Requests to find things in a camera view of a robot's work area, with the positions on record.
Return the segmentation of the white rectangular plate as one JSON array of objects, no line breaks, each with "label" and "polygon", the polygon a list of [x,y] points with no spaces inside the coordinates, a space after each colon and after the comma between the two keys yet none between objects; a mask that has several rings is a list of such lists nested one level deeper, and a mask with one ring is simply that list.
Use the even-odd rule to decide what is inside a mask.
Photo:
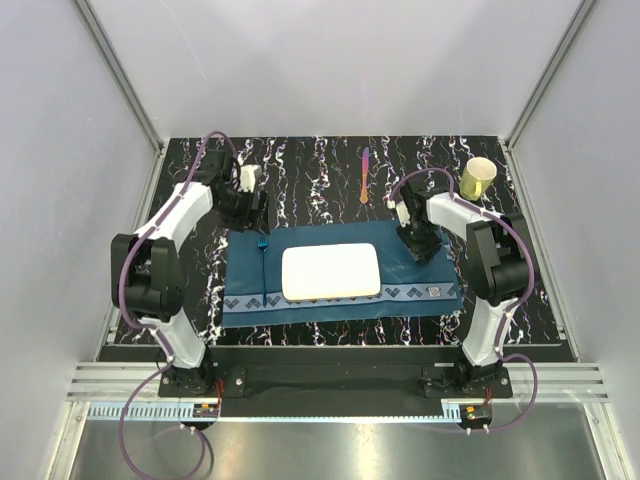
[{"label": "white rectangular plate", "polygon": [[287,248],[281,287],[284,297],[295,302],[377,295],[382,282],[376,248],[370,243]]}]

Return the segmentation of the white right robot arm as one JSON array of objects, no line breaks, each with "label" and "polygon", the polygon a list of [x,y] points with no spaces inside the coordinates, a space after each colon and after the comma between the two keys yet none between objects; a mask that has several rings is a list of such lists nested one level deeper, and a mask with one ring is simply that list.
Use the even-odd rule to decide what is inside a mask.
[{"label": "white right robot arm", "polygon": [[421,379],[427,393],[487,394],[501,381],[507,326],[535,286],[536,262],[524,217],[485,210],[453,191],[427,193],[406,181],[394,188],[396,231],[414,260],[428,262],[442,247],[443,228],[466,244],[467,285],[475,294],[469,332],[452,367]]}]

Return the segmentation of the blue patterned cloth placemat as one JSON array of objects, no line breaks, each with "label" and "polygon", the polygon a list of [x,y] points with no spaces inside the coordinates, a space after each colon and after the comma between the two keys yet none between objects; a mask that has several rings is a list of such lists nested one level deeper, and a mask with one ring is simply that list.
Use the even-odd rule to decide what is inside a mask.
[{"label": "blue patterned cloth placemat", "polygon": [[[222,307],[228,328],[290,323],[362,320],[381,317],[440,316],[463,306],[449,242],[417,264],[396,233],[394,220],[277,228],[267,237],[267,305],[262,306],[261,254],[256,233],[230,234]],[[281,287],[282,254],[287,248],[370,243],[376,248],[382,288],[374,296],[289,301]]]}]

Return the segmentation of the blue small fork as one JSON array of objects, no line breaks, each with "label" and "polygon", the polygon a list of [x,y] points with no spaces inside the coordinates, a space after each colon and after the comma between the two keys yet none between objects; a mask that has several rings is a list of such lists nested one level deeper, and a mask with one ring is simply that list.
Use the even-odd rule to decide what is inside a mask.
[{"label": "blue small fork", "polygon": [[261,279],[262,279],[262,306],[267,305],[267,288],[266,288],[266,250],[268,248],[267,237],[261,235],[257,243],[261,254]]}]

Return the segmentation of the yellow mug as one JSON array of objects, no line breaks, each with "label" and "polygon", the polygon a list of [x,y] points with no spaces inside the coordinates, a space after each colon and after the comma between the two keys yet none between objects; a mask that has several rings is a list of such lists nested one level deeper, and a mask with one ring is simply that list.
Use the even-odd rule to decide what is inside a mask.
[{"label": "yellow mug", "polygon": [[495,180],[496,164],[485,157],[471,158],[465,165],[459,182],[460,195],[468,201],[478,201]]}]

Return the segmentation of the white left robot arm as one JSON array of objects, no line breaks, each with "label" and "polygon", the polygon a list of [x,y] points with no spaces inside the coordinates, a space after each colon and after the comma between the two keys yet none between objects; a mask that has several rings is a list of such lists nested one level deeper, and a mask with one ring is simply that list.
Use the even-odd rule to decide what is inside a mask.
[{"label": "white left robot arm", "polygon": [[180,249],[211,212],[227,230],[268,233],[268,197],[258,188],[261,175],[260,166],[242,165],[224,150],[201,155],[149,221],[111,242],[114,306],[130,327],[148,331],[161,347],[167,362],[164,381],[196,396],[214,388],[216,372],[184,308]]}]

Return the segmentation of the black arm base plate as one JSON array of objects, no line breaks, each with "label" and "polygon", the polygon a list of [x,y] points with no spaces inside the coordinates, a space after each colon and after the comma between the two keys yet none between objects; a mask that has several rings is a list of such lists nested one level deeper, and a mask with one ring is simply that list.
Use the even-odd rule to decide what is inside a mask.
[{"label": "black arm base plate", "polygon": [[228,397],[259,391],[390,390],[428,398],[508,399],[509,373],[496,362],[473,367],[462,349],[447,346],[213,347],[199,367],[163,378],[169,388],[195,395],[214,380]]}]

